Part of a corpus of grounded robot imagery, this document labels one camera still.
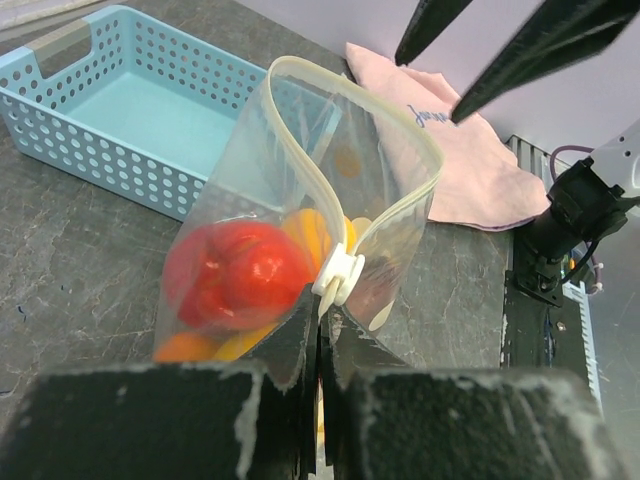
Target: white wall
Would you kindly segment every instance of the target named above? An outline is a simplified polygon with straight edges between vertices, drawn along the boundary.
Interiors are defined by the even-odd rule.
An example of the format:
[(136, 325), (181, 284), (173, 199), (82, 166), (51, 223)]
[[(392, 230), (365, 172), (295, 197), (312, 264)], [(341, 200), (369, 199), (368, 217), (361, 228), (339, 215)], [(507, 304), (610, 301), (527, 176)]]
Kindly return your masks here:
[[(417, 0), (239, 0), (253, 10), (344, 55), (353, 42), (392, 57)], [(474, 0), (413, 64), (442, 72), (462, 93), (539, 0)], [(605, 53), (527, 85), (482, 113), (506, 139), (516, 133), (553, 150), (599, 146), (640, 117), (640, 21)]]

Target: black cable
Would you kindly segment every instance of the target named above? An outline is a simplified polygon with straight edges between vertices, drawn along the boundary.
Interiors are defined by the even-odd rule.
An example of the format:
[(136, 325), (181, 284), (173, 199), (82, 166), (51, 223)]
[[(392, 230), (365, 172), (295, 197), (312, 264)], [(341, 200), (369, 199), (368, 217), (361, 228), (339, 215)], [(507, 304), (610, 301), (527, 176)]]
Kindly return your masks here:
[(598, 248), (599, 243), (600, 243), (599, 241), (591, 242), (591, 245), (589, 245), (589, 249), (587, 250), (587, 253), (585, 253), (584, 256), (578, 261), (578, 263), (576, 264), (576, 267), (562, 278), (562, 280), (560, 281), (561, 284), (567, 283), (574, 276), (576, 276), (580, 270), (584, 268), (584, 266), (589, 261), (589, 258), (591, 258), (591, 256), (593, 255), (593, 252), (595, 252), (596, 248)]

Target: marble surface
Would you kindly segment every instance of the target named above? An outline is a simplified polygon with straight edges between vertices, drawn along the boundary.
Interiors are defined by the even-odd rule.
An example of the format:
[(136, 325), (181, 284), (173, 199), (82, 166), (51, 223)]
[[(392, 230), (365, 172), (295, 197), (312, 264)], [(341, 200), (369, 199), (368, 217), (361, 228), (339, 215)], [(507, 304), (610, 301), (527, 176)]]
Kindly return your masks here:
[[(343, 59), (230, 0), (132, 0), (266, 67)], [(0, 45), (5, 53), (44, 32)], [(146, 360), (158, 278), (179, 224), (20, 155), (0, 126), (0, 430), (38, 372)], [(383, 340), (416, 366), (497, 366), (507, 234), (429, 225)]]

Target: bell pepper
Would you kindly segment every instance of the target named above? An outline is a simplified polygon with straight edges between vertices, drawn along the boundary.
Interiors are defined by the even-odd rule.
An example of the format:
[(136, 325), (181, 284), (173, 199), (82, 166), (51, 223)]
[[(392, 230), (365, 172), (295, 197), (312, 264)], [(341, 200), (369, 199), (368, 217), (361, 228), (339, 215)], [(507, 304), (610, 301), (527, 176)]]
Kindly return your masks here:
[(293, 240), (252, 220), (195, 229), (171, 249), (163, 272), (169, 306), (193, 328), (261, 328), (291, 309), (313, 280)]
[(196, 332), (176, 333), (153, 354), (156, 363), (205, 362), (213, 360), (220, 345)]
[(217, 362), (233, 362), (255, 347), (264, 337), (269, 335), (277, 324), (270, 323), (258, 330), (240, 332), (224, 342), (213, 356)]
[[(346, 249), (349, 252), (356, 243), (357, 235), (347, 217), (344, 217), (344, 224), (347, 228)], [(331, 236), (322, 214), (312, 208), (296, 210), (284, 219), (282, 229), (311, 256), (314, 272), (320, 272), (327, 255), (331, 252)]]

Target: zipper bag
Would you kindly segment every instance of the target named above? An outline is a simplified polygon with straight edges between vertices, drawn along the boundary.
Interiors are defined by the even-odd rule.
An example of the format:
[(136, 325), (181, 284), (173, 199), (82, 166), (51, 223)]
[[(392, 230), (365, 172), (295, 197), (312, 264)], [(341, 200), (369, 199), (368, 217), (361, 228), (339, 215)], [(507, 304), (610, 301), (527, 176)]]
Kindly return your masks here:
[[(427, 172), (406, 195), (388, 135), (402, 139), (394, 161)], [(396, 107), (311, 62), (277, 59), (167, 255), (156, 360), (239, 358), (308, 283), (320, 315), (345, 305), (363, 327), (384, 328), (441, 166), (438, 147)]]

